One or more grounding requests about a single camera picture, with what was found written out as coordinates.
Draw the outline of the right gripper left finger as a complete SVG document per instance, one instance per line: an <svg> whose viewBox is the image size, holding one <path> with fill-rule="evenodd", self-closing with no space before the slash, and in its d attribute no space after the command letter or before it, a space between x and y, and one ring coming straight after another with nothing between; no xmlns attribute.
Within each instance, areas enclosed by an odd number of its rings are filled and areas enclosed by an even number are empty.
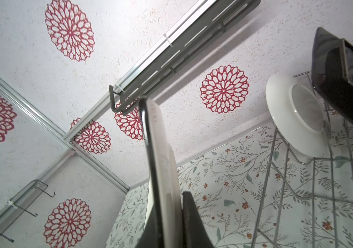
<svg viewBox="0 0 353 248"><path fill-rule="evenodd" d="M164 235L158 192L150 186L152 209L136 248L163 248Z"/></svg>

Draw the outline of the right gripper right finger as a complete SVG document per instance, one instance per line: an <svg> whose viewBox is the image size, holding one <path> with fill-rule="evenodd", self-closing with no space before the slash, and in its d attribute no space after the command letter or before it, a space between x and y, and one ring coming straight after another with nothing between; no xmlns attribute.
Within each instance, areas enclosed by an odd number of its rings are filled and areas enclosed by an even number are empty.
<svg viewBox="0 0 353 248"><path fill-rule="evenodd" d="M191 192L182 193L183 247L214 248L211 243Z"/></svg>

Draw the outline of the white square plate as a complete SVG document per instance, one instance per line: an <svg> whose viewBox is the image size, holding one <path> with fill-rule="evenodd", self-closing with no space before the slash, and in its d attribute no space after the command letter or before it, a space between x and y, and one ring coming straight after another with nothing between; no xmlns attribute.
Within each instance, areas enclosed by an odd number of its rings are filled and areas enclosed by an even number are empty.
<svg viewBox="0 0 353 248"><path fill-rule="evenodd" d="M149 161L150 186L158 192L160 201L164 248L181 248L183 246L181 192L175 157L167 141L162 112L158 104L149 98L139 100L139 112ZM147 203L148 216L153 204L150 197Z"/></svg>

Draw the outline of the large black square plate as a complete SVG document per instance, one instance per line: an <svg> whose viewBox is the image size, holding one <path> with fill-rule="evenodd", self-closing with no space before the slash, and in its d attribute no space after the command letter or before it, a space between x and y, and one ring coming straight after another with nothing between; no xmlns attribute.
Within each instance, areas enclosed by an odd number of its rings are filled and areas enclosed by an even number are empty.
<svg viewBox="0 0 353 248"><path fill-rule="evenodd" d="M322 27L316 30L314 38L312 85L353 124L353 46Z"/></svg>

